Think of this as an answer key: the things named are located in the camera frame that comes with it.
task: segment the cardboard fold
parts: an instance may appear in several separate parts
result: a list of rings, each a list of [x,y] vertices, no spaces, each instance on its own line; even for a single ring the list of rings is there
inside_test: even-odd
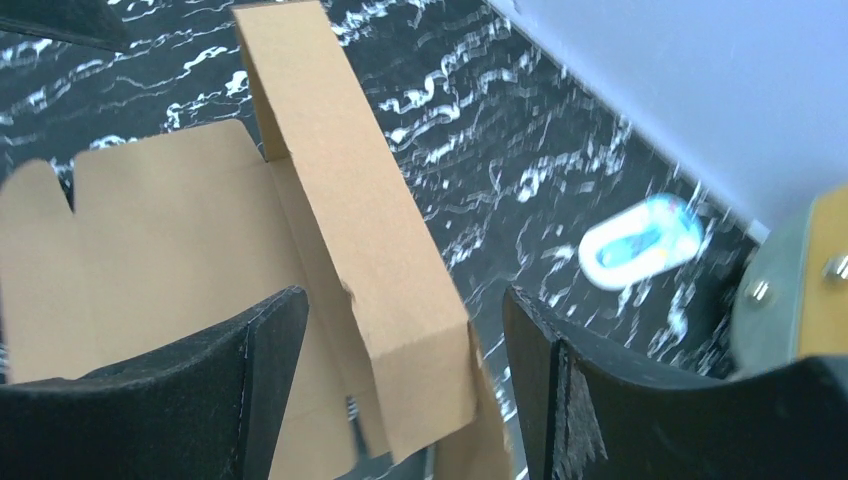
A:
[[[471,424],[436,444],[436,480],[513,480],[512,441],[495,398],[495,385],[483,358],[480,338],[469,324],[473,346],[477,416]]]
[[[339,371],[357,401],[376,391],[366,440],[400,461],[473,418],[470,366],[456,368],[467,313],[321,5],[235,17],[266,154],[291,164],[308,202],[286,208]]]
[[[474,420],[492,392],[468,314],[322,7],[235,16],[267,162],[230,120],[79,154],[73,212],[46,162],[3,186],[10,379],[76,378],[300,285],[310,319],[271,478],[354,466],[348,396],[373,456],[503,438],[493,398]]]

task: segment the open cardboard box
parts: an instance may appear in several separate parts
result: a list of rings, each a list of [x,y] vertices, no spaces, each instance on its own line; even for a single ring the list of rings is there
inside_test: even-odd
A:
[[[322,7],[235,16],[267,162],[231,120],[79,154],[73,212],[46,162],[4,185],[10,379],[76,378],[296,284],[310,320],[272,478],[352,468],[348,396],[372,455],[438,442],[437,479],[510,478],[467,312]]]

